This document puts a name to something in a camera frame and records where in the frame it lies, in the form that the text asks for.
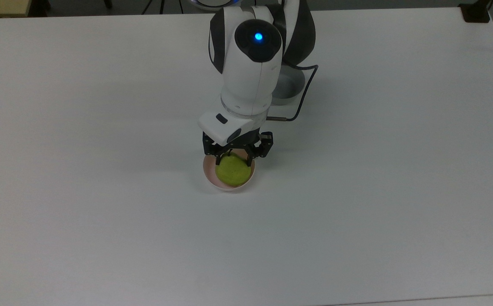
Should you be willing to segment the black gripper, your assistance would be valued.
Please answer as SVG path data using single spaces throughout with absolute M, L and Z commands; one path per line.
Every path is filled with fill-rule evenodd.
M 260 129 L 251 130 L 250 132 L 241 134 L 240 136 L 237 134 L 237 137 L 228 140 L 225 145 L 215 143 L 211 137 L 203 132 L 204 154 L 206 156 L 215 157 L 215 165 L 220 165 L 223 155 L 227 154 L 231 147 L 245 147 L 244 150 L 248 155 L 246 164 L 250 168 L 255 158 L 264 158 L 268 155 L 273 144 L 273 133 L 260 133 Z

